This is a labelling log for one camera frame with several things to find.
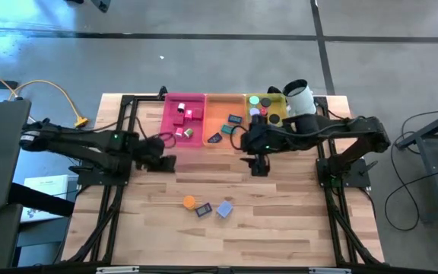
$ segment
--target toy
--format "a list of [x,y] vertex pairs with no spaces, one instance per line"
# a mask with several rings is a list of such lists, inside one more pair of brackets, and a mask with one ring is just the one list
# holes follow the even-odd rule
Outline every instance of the toy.
[[192,118],[193,119],[202,119],[203,111],[200,108],[195,108],[192,112]]
[[192,110],[186,110],[186,119],[192,119]]
[[261,113],[262,116],[267,116],[268,115],[268,108],[262,107],[259,112]]
[[219,207],[216,209],[217,213],[220,217],[226,218],[229,213],[231,213],[231,210],[233,210],[233,205],[231,205],[228,201],[224,201],[219,205]]
[[215,144],[215,143],[220,142],[221,140],[222,140],[222,136],[218,132],[218,133],[214,134],[212,137],[210,137],[209,140],[207,140],[207,142],[211,143],[211,144]]
[[229,123],[236,123],[236,124],[240,125],[241,122],[243,121],[243,118],[241,116],[229,114],[229,117],[227,117],[227,121]]
[[194,196],[187,195],[183,197],[183,206],[186,207],[188,210],[193,210],[195,208],[195,198]]
[[259,109],[253,107],[249,110],[249,115],[253,116],[253,115],[259,115]]
[[197,213],[197,216],[200,218],[209,212],[212,212],[212,207],[210,203],[206,203],[205,205],[199,206],[197,209],[195,209],[195,213]]
[[259,97],[258,96],[251,96],[249,98],[249,103],[252,105],[256,105],[259,103]]
[[183,134],[183,128],[177,128],[175,131],[175,135],[182,137]]
[[226,134],[233,134],[233,127],[228,125],[222,125],[221,131]]
[[183,126],[183,114],[179,113],[173,117],[173,125]]
[[187,138],[192,137],[192,134],[194,134],[194,131],[192,129],[187,129],[184,133],[183,133]]
[[184,103],[179,103],[179,107],[177,107],[177,111],[179,113],[183,113],[186,110],[186,105]]
[[261,104],[262,104],[262,106],[264,106],[264,107],[270,107],[271,106],[271,100],[270,100],[270,98],[262,98],[261,99]]
[[270,117],[268,118],[270,120],[270,123],[278,123],[280,122],[280,117],[277,114],[272,114],[270,115]]

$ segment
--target wooden table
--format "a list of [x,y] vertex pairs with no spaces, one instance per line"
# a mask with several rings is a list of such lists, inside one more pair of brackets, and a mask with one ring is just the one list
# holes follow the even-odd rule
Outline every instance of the wooden table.
[[[103,94],[96,127],[116,121],[121,96]],[[340,116],[351,115],[344,96],[328,97],[328,105]],[[161,102],[139,104],[138,118],[148,135],[160,131],[162,111]],[[336,141],[336,147],[342,152],[352,142]],[[113,264],[335,265],[325,197],[314,168],[315,148],[270,155],[268,177],[252,177],[239,160],[241,154],[233,150],[174,148],[167,154],[177,155],[175,174],[132,173],[123,196]],[[63,259],[74,255],[94,229],[102,192],[103,187],[92,186],[78,197]],[[185,195],[195,196],[199,204],[209,202],[214,209],[227,200],[234,209],[226,219],[215,212],[198,218],[183,208]],[[370,201],[357,189],[346,189],[346,197],[352,228],[383,261]],[[339,236],[348,260],[344,233]],[[100,256],[106,240],[107,230]]]

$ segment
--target green lid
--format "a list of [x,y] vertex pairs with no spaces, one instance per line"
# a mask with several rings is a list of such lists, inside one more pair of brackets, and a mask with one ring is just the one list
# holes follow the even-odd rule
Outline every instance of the green lid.
[[257,103],[259,103],[259,98],[258,98],[258,96],[251,96],[251,97],[249,98],[249,103],[250,103],[250,104],[257,104]]

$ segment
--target gray floor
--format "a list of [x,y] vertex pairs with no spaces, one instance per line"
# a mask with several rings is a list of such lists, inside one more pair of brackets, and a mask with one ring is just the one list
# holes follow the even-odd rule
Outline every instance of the gray floor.
[[[325,35],[438,37],[438,0],[318,0]],[[0,0],[0,30],[64,30],[124,33],[218,33],[315,35],[309,0],[120,0],[107,14],[86,0]],[[438,43],[326,43],[335,93],[347,95],[354,114],[378,116],[392,140],[409,116],[438,110]],[[95,117],[104,92],[170,91],[249,93],[270,85],[282,88],[307,79],[326,94],[316,41],[117,40],[0,37],[0,75],[25,82],[48,79],[65,88],[79,110]],[[7,91],[0,91],[0,100]],[[36,84],[24,91],[32,115],[71,126],[75,120],[64,97]],[[411,121],[418,129],[436,116]],[[368,155],[379,163],[370,171],[372,196],[386,262],[394,266],[438,269],[438,222],[410,232],[391,228],[382,212],[386,196],[400,185],[389,153]],[[396,152],[406,180],[425,175],[416,155]],[[22,153],[15,181],[69,173],[66,158]],[[430,203],[427,182],[413,185],[421,207]],[[415,216],[406,193],[393,197],[393,221],[409,226]],[[23,265],[48,263],[22,252]]]

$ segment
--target orange ball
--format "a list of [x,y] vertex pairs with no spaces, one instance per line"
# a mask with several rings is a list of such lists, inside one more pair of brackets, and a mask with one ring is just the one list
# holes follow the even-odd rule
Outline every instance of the orange ball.
[[188,209],[188,210],[195,209],[195,198],[194,198],[194,196],[190,196],[190,195],[185,196],[183,198],[183,206],[185,206],[186,209]]

